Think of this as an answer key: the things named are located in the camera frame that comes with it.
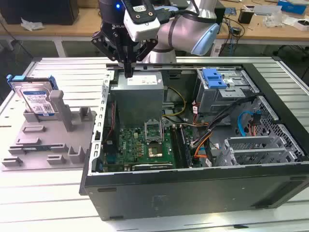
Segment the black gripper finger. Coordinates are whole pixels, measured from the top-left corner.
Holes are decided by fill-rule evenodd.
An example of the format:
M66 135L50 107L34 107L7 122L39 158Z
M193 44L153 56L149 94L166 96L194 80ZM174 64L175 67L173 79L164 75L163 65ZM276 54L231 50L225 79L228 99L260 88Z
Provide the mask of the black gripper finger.
M117 61L124 69L125 78L129 78L128 56L121 42L121 35L118 31L113 31L111 36L108 43L103 31L98 31L92 36L91 43L111 61Z
M154 49L157 43L157 39L148 39L136 51L133 50L133 47L129 48L129 78L133 76L133 64L137 61L142 61Z

